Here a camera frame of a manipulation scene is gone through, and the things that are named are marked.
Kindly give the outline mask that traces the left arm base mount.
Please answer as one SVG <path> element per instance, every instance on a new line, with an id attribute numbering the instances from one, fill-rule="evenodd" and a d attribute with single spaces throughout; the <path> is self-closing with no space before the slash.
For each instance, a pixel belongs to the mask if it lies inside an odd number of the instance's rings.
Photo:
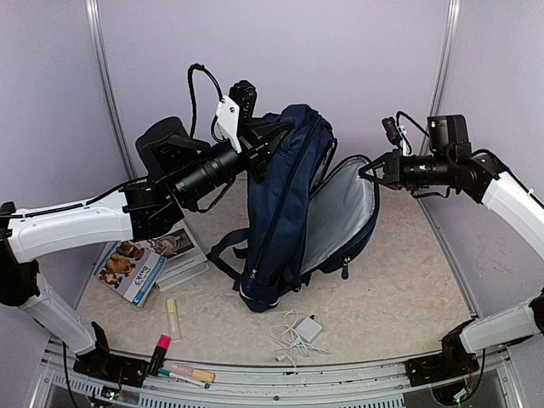
<path id="1" fill-rule="evenodd" d="M 147 372 L 148 362 L 134 357 L 113 354 L 110 351 L 105 331 L 91 323 L 96 336 L 95 347 L 86 354 L 78 354 L 73 366 L 74 372 L 88 377 L 117 383 L 119 386 L 141 388 Z"/>

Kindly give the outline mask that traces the coffee cover white book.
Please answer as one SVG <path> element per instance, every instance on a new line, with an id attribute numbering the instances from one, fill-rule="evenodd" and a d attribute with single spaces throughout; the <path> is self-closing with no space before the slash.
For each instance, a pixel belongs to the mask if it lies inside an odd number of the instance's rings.
<path id="1" fill-rule="evenodd" d="M 207 257 L 184 221 L 177 222 L 165 235 L 147 241 L 166 261 L 156 279 L 164 292 L 209 270 Z"/>

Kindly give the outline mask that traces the dog cover book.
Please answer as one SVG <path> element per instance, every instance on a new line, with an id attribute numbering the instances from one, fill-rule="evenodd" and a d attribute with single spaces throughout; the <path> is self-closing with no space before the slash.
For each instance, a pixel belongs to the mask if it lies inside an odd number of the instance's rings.
<path id="1" fill-rule="evenodd" d="M 105 245 L 99 255 L 93 277 L 113 292 L 142 308 L 166 258 L 132 241 L 118 241 Z"/>

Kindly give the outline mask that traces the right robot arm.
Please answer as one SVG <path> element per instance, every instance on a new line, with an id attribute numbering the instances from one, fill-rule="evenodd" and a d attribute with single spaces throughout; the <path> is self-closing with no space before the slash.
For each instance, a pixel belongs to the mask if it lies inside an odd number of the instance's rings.
<path id="1" fill-rule="evenodd" d="M 414 198 L 417 190 L 444 186 L 465 193 L 505 221 L 536 252 L 543 254 L 543 204 L 510 168 L 486 149 L 473 150 L 462 115 L 431 116 L 426 135 L 430 152 L 406 156 L 400 143 L 403 133 L 396 119 L 382 121 L 394 149 L 363 166 L 359 176 L 391 190 L 405 189 Z M 483 319 L 469 321 L 450 331 L 434 362 L 442 377 L 453 377 L 468 356 L 501 344 L 521 343 L 543 332 L 543 296 Z"/>

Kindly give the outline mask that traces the navy blue backpack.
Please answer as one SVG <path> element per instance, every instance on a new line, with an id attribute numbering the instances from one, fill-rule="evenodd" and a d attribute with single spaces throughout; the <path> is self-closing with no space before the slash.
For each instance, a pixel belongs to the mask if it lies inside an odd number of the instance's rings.
<path id="1" fill-rule="evenodd" d="M 269 113 L 271 125 L 290 124 L 261 183 L 247 183 L 249 225 L 225 235 L 207 254 L 254 313 L 275 308 L 281 296 L 308 285 L 311 275 L 340 271 L 367 246 L 380 209 L 377 184 L 361 178 L 369 163 L 349 156 L 335 167 L 332 125 L 309 105 Z"/>

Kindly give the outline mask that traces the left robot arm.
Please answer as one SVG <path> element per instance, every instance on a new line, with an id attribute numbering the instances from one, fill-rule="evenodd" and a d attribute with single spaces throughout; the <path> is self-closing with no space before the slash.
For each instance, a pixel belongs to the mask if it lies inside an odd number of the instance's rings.
<path id="1" fill-rule="evenodd" d="M 113 377 L 119 360 L 104 331 L 86 323 L 49 290 L 38 258 L 110 241 L 142 241 L 167 233 L 198 201 L 247 172 L 264 180 L 267 165 L 291 121 L 241 119 L 232 141 L 211 145 L 191 138 L 179 118 L 151 126 L 136 141 L 146 176 L 129 180 L 92 199 L 45 209 L 1 205 L 1 303 L 23 309 L 64 342 L 80 361 L 103 378 Z"/>

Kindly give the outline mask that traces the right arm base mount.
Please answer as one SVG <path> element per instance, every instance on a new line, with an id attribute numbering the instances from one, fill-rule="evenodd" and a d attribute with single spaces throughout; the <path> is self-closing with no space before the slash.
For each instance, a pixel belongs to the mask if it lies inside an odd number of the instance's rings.
<path id="1" fill-rule="evenodd" d="M 473 319 L 461 323 L 449 331 L 441 340 L 441 350 L 437 354 L 409 359 L 405 370 L 412 387 L 436 383 L 467 375 L 479 369 L 475 353 L 467 352 L 462 346 L 462 330 Z"/>

